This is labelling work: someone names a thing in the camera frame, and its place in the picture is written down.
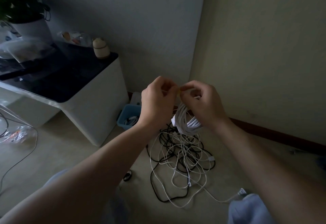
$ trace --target black tabletop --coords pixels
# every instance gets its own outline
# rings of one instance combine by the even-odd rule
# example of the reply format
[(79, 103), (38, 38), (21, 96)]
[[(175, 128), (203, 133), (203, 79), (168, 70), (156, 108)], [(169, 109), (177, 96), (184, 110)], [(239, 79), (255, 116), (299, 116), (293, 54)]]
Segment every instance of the black tabletop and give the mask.
[(92, 48), (63, 42), (55, 42), (52, 46), (56, 52), (44, 59), (22, 64), (15, 59), (0, 59), (0, 74), (14, 70), (15, 75), (1, 82), (63, 103), (118, 58), (117, 53), (111, 52), (108, 58), (100, 60)]

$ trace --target blue plastic basket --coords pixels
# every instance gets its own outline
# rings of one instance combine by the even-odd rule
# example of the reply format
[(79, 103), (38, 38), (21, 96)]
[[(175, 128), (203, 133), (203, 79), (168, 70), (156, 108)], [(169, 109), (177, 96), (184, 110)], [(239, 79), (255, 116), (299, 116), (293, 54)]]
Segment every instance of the blue plastic basket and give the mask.
[(117, 125), (122, 127), (125, 130), (128, 130), (132, 127), (132, 125), (125, 125), (124, 121), (133, 116), (140, 116), (141, 115), (141, 106), (140, 105), (133, 105), (127, 104), (122, 109), (120, 116), (117, 120)]

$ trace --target green leaves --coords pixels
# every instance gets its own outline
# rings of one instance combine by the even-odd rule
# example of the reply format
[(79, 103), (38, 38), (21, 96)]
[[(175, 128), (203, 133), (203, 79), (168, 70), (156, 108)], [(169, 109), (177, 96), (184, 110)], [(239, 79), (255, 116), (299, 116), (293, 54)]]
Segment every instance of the green leaves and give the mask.
[(0, 20), (11, 23), (33, 22), (49, 11), (43, 0), (0, 0)]

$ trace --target forearm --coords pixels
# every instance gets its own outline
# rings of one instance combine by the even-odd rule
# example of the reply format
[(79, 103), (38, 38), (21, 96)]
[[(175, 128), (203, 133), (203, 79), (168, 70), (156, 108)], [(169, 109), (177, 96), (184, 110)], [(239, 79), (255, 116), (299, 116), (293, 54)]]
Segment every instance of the forearm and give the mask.
[(324, 188), (294, 172), (231, 121), (217, 134), (279, 223), (324, 221)]
[(7, 213), (1, 223), (90, 223), (154, 135), (134, 126)]

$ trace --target white flower pot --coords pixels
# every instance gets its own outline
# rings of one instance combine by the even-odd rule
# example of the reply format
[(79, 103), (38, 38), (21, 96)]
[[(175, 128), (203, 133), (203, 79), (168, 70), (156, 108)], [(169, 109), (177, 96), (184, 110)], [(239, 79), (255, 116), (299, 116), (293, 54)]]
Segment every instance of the white flower pot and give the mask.
[(47, 44), (53, 43), (50, 29), (43, 18), (30, 23), (11, 23), (11, 26), (21, 36), (38, 37)]

